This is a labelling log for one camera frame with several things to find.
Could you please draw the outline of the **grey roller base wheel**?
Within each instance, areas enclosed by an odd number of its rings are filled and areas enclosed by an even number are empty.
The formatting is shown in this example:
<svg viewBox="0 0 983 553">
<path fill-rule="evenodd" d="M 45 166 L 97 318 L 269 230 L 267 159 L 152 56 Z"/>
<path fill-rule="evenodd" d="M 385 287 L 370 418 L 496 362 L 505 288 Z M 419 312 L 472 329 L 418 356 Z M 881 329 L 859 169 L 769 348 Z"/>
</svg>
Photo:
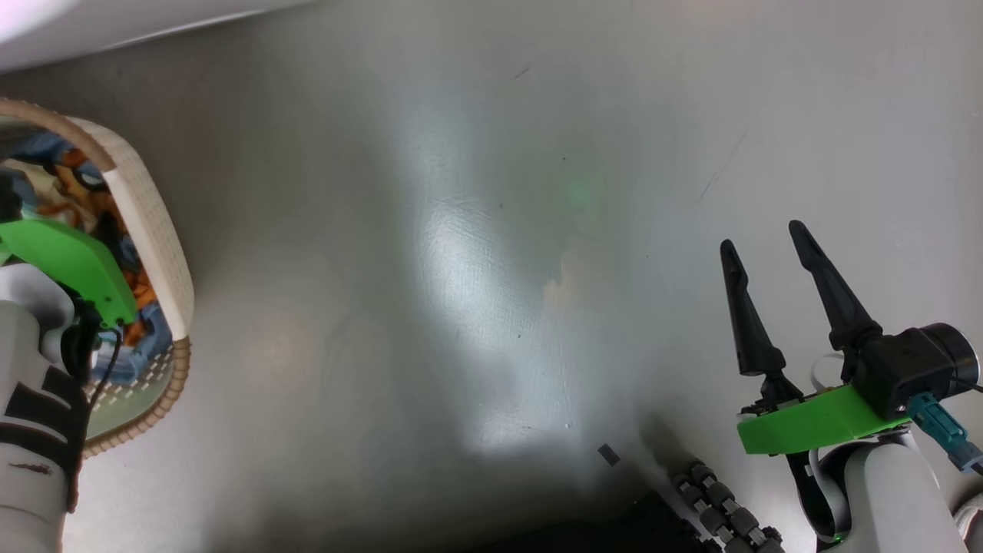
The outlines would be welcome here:
<svg viewBox="0 0 983 553">
<path fill-rule="evenodd" d="M 782 535 L 772 526 L 760 525 L 706 463 L 696 459 L 670 480 L 720 553 L 786 553 Z"/>
</svg>

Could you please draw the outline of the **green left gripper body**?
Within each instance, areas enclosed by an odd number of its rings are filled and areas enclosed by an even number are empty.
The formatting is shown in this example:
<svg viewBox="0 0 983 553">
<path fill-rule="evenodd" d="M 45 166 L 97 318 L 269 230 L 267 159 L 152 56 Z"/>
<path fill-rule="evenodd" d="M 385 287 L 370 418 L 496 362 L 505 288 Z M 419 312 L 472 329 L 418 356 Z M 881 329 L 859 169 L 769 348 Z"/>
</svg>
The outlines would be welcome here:
<svg viewBox="0 0 983 553">
<path fill-rule="evenodd" d="M 17 257 L 94 306 L 109 328 L 133 323 L 137 302 L 110 250 L 98 239 L 55 220 L 0 224 L 0 252 Z"/>
</svg>

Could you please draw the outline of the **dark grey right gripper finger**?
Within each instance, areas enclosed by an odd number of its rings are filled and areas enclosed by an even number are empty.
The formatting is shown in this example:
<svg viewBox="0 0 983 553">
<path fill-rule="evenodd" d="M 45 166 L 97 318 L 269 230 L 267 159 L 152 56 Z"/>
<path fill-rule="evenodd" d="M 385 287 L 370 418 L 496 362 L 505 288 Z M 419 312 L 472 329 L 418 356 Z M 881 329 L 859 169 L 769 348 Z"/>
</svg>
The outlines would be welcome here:
<svg viewBox="0 0 983 553">
<path fill-rule="evenodd" d="M 764 405 L 800 402 L 803 393 L 783 373 L 786 358 L 782 350 L 773 345 L 760 319 L 748 291 L 745 267 L 733 241 L 720 243 L 720 259 L 740 375 L 764 379 L 760 389 L 760 402 Z"/>
<path fill-rule="evenodd" d="M 789 234 L 801 266 L 811 274 L 820 296 L 831 326 L 829 342 L 832 349 L 845 357 L 840 378 L 851 381 L 859 367 L 861 351 L 868 343 L 880 339 L 882 327 L 870 317 L 806 225 L 800 220 L 791 220 Z"/>
</svg>

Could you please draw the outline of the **white front-load washing machine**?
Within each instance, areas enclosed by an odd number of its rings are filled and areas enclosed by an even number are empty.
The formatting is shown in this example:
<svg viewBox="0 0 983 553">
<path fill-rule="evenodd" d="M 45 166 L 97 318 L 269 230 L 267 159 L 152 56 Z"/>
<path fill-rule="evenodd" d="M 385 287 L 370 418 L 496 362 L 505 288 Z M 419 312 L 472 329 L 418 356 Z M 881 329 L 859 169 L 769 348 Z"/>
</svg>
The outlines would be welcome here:
<svg viewBox="0 0 983 553">
<path fill-rule="evenodd" d="M 0 74 L 315 0 L 0 0 Z"/>
</svg>

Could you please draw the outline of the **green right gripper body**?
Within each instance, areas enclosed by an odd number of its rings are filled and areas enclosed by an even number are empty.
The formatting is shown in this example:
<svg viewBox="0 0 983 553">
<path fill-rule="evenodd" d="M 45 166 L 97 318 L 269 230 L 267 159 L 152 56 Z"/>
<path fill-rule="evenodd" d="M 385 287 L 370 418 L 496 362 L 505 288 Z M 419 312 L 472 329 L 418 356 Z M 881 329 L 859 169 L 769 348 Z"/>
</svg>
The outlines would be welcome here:
<svg viewBox="0 0 983 553">
<path fill-rule="evenodd" d="M 794 455 L 850 443 L 909 421 L 905 414 L 882 418 L 853 386 L 846 385 L 742 420 L 737 433 L 748 455 Z"/>
</svg>

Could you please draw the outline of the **cream perforated laundry basket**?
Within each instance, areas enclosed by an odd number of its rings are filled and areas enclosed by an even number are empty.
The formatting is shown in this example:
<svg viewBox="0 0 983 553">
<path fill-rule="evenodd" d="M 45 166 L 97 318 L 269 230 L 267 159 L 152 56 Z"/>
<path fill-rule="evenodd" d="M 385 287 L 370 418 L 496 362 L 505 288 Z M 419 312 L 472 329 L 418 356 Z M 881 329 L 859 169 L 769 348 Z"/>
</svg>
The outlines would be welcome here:
<svg viewBox="0 0 983 553">
<path fill-rule="evenodd" d="M 64 116 L 18 99 L 0 98 L 0 117 L 27 121 L 67 139 L 108 179 L 109 191 L 172 333 L 171 370 L 157 398 L 132 419 L 102 432 L 91 432 L 83 448 L 83 459 L 90 459 L 147 433 L 171 412 L 182 395 L 192 362 L 189 337 L 194 314 L 192 277 L 157 185 L 140 155 L 123 137 L 101 124 Z"/>
</svg>

